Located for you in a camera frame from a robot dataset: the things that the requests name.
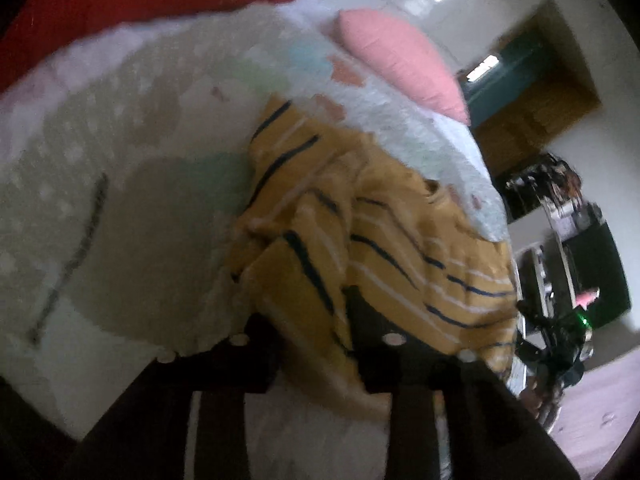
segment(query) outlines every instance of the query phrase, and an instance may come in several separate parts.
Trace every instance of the bed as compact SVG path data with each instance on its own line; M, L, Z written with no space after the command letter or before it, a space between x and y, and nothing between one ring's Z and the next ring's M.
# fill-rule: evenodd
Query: bed
M238 329L223 255L271 94L372 132L450 187L483 237L507 237L468 128L350 57L330 20L299 0L121 25L0 96L0 373L66 433L82 438L150 360ZM245 411L255 479L383 476L386 423L334 415L281 377Z

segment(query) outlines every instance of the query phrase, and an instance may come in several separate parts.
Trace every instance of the pink pillow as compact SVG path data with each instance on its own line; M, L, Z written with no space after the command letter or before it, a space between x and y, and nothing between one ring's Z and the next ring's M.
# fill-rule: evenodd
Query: pink pillow
M342 42L420 106L470 124L456 79L420 30L379 10L342 10L338 17Z

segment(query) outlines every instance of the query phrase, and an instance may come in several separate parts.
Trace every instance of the wooden cabinet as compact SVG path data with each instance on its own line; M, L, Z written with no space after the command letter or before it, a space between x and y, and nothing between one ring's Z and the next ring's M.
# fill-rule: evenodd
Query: wooden cabinet
M536 155L599 105L568 70L548 72L473 130L489 173L497 176Z

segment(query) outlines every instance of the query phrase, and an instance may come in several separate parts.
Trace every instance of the metal rivet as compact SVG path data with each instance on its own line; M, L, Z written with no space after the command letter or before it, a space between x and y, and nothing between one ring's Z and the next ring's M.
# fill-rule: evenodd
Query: metal rivet
M463 363L472 363L478 358L476 357L476 353L473 350L465 348L464 350L458 352L458 359L460 359Z
M247 334L235 334L229 338L232 346L247 346L249 344L249 336Z
M169 350L167 348L162 348L158 352L158 357L156 357L156 359L158 360L159 363L168 364L168 363L173 363L176 357L177 355L174 351Z
M402 334L389 332L382 336L382 341L389 346L400 346L406 343L406 338Z

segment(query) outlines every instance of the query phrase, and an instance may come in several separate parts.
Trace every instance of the yellow striped cloth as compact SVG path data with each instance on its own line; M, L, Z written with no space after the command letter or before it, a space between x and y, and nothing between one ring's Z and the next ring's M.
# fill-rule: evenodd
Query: yellow striped cloth
M249 146L254 190L227 263L287 341L284 370L315 400L379 418L350 357L345 290L447 354L510 369L516 297L504 242L479 237L436 182L370 134L320 123L272 97Z

